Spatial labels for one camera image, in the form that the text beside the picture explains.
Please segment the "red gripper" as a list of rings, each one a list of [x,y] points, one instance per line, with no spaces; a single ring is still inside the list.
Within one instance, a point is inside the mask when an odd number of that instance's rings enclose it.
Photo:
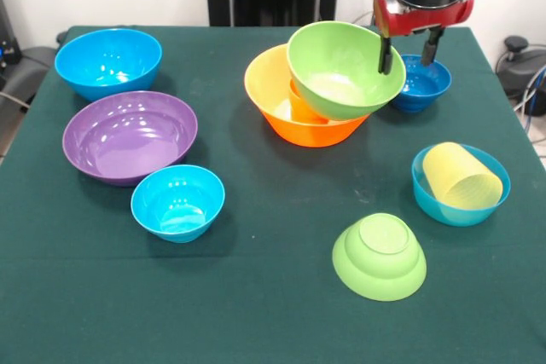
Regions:
[[[473,10],[474,0],[455,0],[438,8],[419,8],[401,0],[374,0],[375,25],[380,32],[380,59],[378,72],[389,74],[392,69],[392,42],[390,38],[409,36],[429,29],[424,43],[421,64],[434,63],[440,38],[447,26],[466,21]]]

